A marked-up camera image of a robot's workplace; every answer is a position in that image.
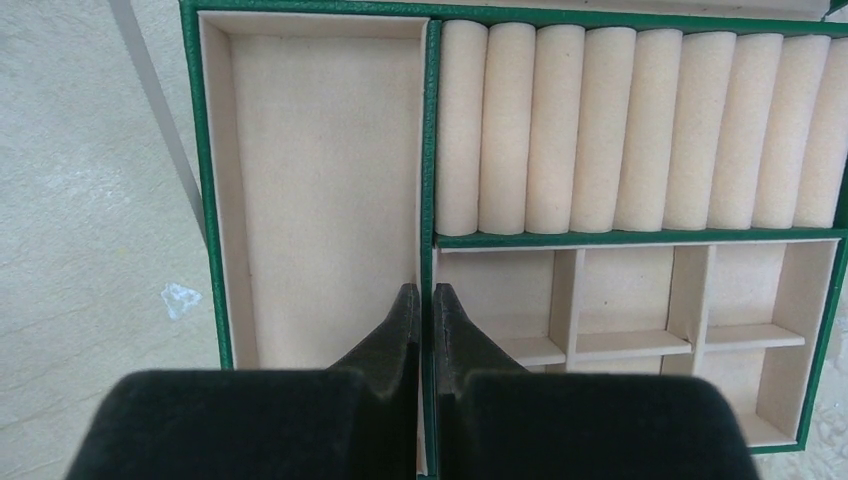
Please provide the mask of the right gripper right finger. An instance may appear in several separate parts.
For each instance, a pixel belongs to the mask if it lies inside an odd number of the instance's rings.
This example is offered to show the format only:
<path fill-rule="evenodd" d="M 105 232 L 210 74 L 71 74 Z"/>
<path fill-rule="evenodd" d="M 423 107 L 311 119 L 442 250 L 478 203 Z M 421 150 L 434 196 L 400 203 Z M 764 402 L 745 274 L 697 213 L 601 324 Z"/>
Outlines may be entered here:
<path fill-rule="evenodd" d="M 433 295 L 443 479 L 754 479 L 737 420 L 708 382 L 532 373 Z"/>

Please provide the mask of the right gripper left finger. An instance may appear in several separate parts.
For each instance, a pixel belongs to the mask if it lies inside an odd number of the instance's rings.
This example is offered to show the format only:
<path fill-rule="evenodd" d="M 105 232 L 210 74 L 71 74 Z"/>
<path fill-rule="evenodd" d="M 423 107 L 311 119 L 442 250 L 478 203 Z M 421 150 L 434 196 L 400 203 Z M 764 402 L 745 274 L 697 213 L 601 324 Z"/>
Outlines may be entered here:
<path fill-rule="evenodd" d="M 318 370 L 146 370 L 98 408 L 71 479 L 412 479 L 421 306 Z"/>

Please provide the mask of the green jewelry tray insert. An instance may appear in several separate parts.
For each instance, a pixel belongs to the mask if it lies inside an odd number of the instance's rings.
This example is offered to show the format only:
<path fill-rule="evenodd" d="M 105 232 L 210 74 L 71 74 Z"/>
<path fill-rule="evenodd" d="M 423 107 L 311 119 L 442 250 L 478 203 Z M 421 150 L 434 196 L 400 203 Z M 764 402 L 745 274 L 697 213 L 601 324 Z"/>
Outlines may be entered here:
<path fill-rule="evenodd" d="M 704 380 L 803 450 L 847 266 L 847 28 L 366 1 L 184 1 L 220 362 L 314 370 L 416 286 L 532 373 Z"/>

